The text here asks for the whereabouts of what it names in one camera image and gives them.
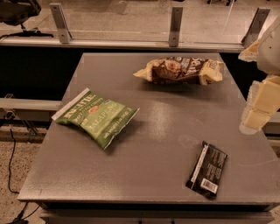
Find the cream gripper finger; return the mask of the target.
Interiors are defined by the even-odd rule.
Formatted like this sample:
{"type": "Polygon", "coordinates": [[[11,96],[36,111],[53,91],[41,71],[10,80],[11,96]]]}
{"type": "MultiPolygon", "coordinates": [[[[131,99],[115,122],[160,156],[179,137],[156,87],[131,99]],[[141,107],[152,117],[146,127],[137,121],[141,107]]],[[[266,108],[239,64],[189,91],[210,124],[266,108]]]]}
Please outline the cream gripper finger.
{"type": "Polygon", "coordinates": [[[239,130],[245,135],[254,135],[260,130],[260,114],[254,107],[259,86],[259,81],[253,81],[248,91],[246,106],[241,115],[239,130]]]}
{"type": "Polygon", "coordinates": [[[280,76],[269,74],[262,82],[254,80],[243,111],[243,129],[260,130],[280,109],[280,76]]]}

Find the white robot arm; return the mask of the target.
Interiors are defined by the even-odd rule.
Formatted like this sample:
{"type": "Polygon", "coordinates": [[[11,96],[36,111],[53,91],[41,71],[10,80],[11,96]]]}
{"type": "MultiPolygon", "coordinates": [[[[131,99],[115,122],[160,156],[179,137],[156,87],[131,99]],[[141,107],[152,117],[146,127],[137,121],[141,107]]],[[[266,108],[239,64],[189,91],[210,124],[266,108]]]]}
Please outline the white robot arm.
{"type": "Polygon", "coordinates": [[[252,82],[239,125],[241,133],[254,135],[280,109],[280,17],[238,59],[254,61],[267,74],[264,80],[252,82]]]}

